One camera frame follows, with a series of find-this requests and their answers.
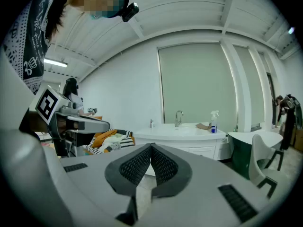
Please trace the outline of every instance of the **faucet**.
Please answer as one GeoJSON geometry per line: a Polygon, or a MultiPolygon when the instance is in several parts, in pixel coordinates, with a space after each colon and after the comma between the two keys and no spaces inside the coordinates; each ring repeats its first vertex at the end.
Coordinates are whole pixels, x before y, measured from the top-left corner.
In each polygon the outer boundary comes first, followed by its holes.
{"type": "Polygon", "coordinates": [[[179,112],[182,113],[182,115],[184,115],[183,112],[182,112],[181,110],[178,110],[178,111],[176,112],[175,127],[178,127],[178,126],[181,125],[181,123],[182,123],[181,117],[180,117],[180,121],[178,121],[178,113],[179,113],[179,112]]]}

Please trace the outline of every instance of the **ceiling light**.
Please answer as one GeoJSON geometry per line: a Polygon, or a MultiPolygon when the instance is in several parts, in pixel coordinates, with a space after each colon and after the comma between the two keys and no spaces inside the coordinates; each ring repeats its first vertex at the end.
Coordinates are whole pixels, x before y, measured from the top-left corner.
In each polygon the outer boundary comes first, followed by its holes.
{"type": "Polygon", "coordinates": [[[50,59],[44,59],[44,63],[49,63],[49,64],[56,65],[56,66],[67,67],[67,63],[64,63],[61,61],[54,61],[54,60],[50,60],[50,59]]]}
{"type": "Polygon", "coordinates": [[[291,28],[288,30],[288,33],[291,35],[293,32],[294,32],[294,27],[291,27],[291,28]]]}

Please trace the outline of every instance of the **person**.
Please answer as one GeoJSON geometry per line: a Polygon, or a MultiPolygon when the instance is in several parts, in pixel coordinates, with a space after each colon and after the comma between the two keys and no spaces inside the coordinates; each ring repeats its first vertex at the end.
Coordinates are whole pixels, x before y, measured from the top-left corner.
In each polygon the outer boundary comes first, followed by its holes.
{"type": "Polygon", "coordinates": [[[290,141],[291,141],[291,137],[292,137],[292,132],[294,129],[294,124],[295,124],[294,108],[293,109],[289,108],[287,105],[287,99],[283,98],[281,95],[276,98],[276,103],[279,106],[279,116],[278,116],[278,120],[276,122],[276,127],[277,127],[278,123],[280,122],[283,109],[285,109],[285,112],[287,113],[284,137],[283,137],[280,149],[288,149],[290,141]]]}
{"type": "MultiPolygon", "coordinates": [[[[42,82],[46,52],[58,27],[63,26],[64,8],[70,5],[94,18],[115,17],[124,3],[128,3],[128,0],[31,0],[6,34],[1,45],[4,53],[1,54],[7,57],[6,61],[35,95],[42,82]]],[[[57,121],[59,131],[64,132],[66,122],[62,119],[57,121]]],[[[38,113],[29,109],[19,130],[36,138],[35,131],[48,132],[47,125],[38,113]]]]}
{"type": "Polygon", "coordinates": [[[75,78],[69,78],[66,80],[66,84],[63,89],[63,95],[69,100],[71,100],[72,102],[76,103],[77,105],[76,109],[78,110],[79,114],[84,116],[94,115],[94,112],[84,113],[83,101],[82,98],[78,96],[77,89],[78,89],[77,80],[75,78]]]}

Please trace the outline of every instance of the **white chair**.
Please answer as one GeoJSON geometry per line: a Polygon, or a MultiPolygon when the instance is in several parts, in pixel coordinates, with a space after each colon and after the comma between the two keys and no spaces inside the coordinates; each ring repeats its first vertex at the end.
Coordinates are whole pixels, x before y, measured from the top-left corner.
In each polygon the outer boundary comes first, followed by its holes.
{"type": "Polygon", "coordinates": [[[249,177],[252,183],[263,192],[266,192],[267,197],[271,200],[283,196],[290,188],[289,179],[283,173],[279,172],[283,161],[283,155],[283,151],[268,147],[260,135],[255,135],[252,138],[249,177]],[[268,169],[276,155],[280,155],[277,171],[268,169]],[[260,170],[257,164],[257,161],[261,159],[270,159],[263,170],[260,170]]]}

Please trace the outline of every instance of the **white ceiling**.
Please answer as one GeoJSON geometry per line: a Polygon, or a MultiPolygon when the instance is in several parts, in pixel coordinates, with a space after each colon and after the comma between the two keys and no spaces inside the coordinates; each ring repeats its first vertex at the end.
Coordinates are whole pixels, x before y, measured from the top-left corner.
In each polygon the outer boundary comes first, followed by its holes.
{"type": "Polygon", "coordinates": [[[64,27],[53,39],[46,57],[68,63],[67,68],[45,64],[48,81],[70,76],[84,79],[96,66],[148,38],[189,29],[232,32],[255,39],[289,55],[298,47],[285,35],[287,21],[271,0],[130,0],[140,12],[128,23],[120,17],[93,20],[67,7],[64,27]]]}

